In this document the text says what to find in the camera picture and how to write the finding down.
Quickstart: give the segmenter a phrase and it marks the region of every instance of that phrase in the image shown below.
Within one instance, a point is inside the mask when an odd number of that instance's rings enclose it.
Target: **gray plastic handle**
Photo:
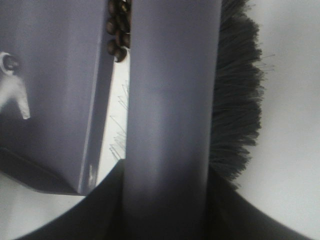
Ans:
[[[133,3],[128,239],[202,238],[220,11],[220,0]]]

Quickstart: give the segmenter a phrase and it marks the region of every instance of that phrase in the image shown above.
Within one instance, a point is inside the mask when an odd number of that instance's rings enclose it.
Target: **gray box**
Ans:
[[[106,0],[0,0],[0,52],[19,59],[30,118],[0,112],[0,171],[38,191],[96,185],[113,69]]]

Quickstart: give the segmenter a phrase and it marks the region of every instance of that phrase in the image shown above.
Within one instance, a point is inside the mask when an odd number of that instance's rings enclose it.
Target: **black bristles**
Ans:
[[[223,0],[210,142],[210,166],[232,181],[250,160],[261,128],[263,72],[258,26],[246,14],[247,0]]]

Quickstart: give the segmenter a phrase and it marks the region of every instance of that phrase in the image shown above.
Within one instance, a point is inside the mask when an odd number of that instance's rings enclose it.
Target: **gray plastic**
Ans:
[[[128,239],[201,239],[220,11],[220,0],[133,3]]]
[[[0,0],[0,51],[19,58],[30,110],[24,120],[15,101],[3,107],[0,170],[40,191],[59,188],[50,180],[31,183],[37,170],[47,170],[71,194],[85,195],[96,184],[113,67],[104,47],[111,38],[104,29],[106,5]],[[12,166],[11,158],[29,170]]]

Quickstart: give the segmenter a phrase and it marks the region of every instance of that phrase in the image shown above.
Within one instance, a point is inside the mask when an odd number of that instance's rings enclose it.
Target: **thin bristle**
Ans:
[[[261,128],[258,25],[245,14],[247,0],[223,0],[210,142],[210,165],[232,181],[250,160]]]

